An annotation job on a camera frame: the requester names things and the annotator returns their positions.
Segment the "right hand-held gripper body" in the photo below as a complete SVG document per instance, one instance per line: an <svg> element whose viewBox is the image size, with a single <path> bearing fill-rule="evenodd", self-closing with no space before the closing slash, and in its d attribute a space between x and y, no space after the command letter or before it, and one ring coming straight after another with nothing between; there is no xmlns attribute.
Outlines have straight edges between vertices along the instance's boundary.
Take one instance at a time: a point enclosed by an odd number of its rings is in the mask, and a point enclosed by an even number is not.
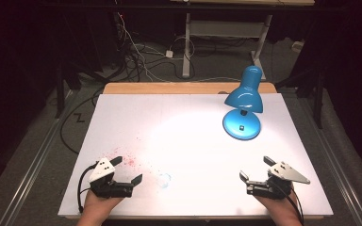
<svg viewBox="0 0 362 226"><path fill-rule="evenodd" d="M293 182L310 184L309 179L283 161L266 161L266 164L270 167L267 170L268 179L265 182L251 181L246 178L246 192L249 195L282 200L291 193Z"/></svg>

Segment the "blue desk lamp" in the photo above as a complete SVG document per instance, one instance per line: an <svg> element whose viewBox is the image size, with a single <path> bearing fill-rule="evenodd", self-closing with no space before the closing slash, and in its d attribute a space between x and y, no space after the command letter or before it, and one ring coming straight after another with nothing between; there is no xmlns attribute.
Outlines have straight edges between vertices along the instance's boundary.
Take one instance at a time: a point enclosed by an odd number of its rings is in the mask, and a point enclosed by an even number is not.
<svg viewBox="0 0 362 226"><path fill-rule="evenodd" d="M258 92L261 77L260 68L248 66L242 73L239 86L224 101L233 109L224 115L222 126L233 138L250 140L261 131L261 123L256 115L263 112L263 103Z"/></svg>

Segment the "person's right hand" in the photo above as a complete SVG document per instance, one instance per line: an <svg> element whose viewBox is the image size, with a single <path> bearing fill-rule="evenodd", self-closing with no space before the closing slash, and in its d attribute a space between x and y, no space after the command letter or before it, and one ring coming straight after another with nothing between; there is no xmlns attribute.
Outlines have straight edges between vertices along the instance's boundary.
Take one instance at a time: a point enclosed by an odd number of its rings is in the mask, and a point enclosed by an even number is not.
<svg viewBox="0 0 362 226"><path fill-rule="evenodd" d="M272 200L257 196L255 198L267 208L276 226L303 226L298 212L290 203L290 201L293 201L294 204L297 203L294 193L291 193L288 199L284 198L283 200Z"/></svg>

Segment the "metal floor rail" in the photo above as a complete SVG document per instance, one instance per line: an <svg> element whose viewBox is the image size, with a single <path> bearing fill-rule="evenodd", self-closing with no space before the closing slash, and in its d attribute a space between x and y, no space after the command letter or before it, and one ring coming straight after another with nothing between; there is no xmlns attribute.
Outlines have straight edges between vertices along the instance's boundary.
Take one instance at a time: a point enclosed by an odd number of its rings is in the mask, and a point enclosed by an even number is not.
<svg viewBox="0 0 362 226"><path fill-rule="evenodd" d="M32 186L34 185L41 167L48 155L53 140L58 134L59 127L64 123L64 115L70 111L71 105L74 103L78 95L77 91L69 90L65 96L64 103L66 106L63 108L60 115L54 119L51 127L49 128L46 136L43 139L33 161L31 162L25 176L21 183L18 185L4 215L0 219L0 226L12 226L17 218Z"/></svg>
<svg viewBox="0 0 362 226"><path fill-rule="evenodd" d="M307 218L305 226L362 226L362 161L330 99L323 99L317 125L311 99L293 93L283 97L333 210L331 217Z"/></svg>

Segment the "white table cover sheet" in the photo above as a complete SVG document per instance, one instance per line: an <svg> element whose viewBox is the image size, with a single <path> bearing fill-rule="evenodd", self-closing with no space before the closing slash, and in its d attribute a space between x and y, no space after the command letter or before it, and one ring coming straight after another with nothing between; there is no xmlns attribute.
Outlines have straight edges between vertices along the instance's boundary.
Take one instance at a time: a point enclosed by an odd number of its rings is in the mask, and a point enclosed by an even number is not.
<svg viewBox="0 0 362 226"><path fill-rule="evenodd" d="M76 190L88 186L88 167L117 156L114 178L142 181L112 218L264 218L266 209L239 175L267 178L264 157L283 161L308 179L294 189L307 218L333 210L279 94L262 97L260 134L248 141L230 137L222 127L229 111L222 94L103 94L74 165L58 213L79 215Z"/></svg>

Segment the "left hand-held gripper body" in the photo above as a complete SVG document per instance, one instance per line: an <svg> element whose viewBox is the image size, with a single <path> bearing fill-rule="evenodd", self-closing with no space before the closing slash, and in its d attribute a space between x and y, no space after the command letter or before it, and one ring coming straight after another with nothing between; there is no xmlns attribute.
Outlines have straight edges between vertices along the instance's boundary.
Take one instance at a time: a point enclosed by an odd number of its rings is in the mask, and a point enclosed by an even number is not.
<svg viewBox="0 0 362 226"><path fill-rule="evenodd" d="M116 182L115 167L106 157L97 164L89 178L90 190L100 198L131 198L134 186L131 183Z"/></svg>

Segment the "person's left hand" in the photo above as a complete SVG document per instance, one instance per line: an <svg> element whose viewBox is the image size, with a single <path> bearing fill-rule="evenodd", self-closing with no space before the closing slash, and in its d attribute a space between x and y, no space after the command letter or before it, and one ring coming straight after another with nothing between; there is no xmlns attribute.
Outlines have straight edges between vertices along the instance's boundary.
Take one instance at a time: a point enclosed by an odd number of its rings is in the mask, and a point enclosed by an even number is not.
<svg viewBox="0 0 362 226"><path fill-rule="evenodd" d="M92 191L86 195L84 211L76 226L102 226L109 217L111 211L123 200L123 198L100 198Z"/></svg>

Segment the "white metal desk frame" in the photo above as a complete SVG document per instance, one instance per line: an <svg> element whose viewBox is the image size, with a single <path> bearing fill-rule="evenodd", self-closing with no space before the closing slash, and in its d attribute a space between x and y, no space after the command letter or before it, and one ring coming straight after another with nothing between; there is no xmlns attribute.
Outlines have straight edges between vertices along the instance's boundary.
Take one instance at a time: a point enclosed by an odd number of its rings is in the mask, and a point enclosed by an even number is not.
<svg viewBox="0 0 362 226"><path fill-rule="evenodd" d="M232 7L312 7L314 0L172 0L181 2L185 6L214 6L231 5ZM218 21L192 20L190 13L186 13L185 21L185 45L183 54L183 78L190 78L191 62L195 50L191 36L197 37L223 37L223 38L258 38L258 44L254 51L250 53L253 64L262 68L260 54L267 38L268 31L272 22L272 13L267 13L262 22L244 23L244 22L227 22L225 19Z"/></svg>

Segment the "black stand leg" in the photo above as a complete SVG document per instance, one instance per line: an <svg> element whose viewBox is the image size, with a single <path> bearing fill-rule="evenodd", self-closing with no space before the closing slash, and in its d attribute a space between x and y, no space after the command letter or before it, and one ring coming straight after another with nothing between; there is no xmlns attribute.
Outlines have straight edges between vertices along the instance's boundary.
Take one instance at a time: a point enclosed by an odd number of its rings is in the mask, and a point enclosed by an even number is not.
<svg viewBox="0 0 362 226"><path fill-rule="evenodd" d="M313 119L319 129L322 128L321 109L322 109L323 82L324 82L324 76L322 73L319 73L315 89L315 103L313 108Z"/></svg>
<svg viewBox="0 0 362 226"><path fill-rule="evenodd" d="M63 86L63 77L62 77L62 65L58 64L56 68L56 79L57 79L57 113L56 118L58 119L64 109L64 86Z"/></svg>

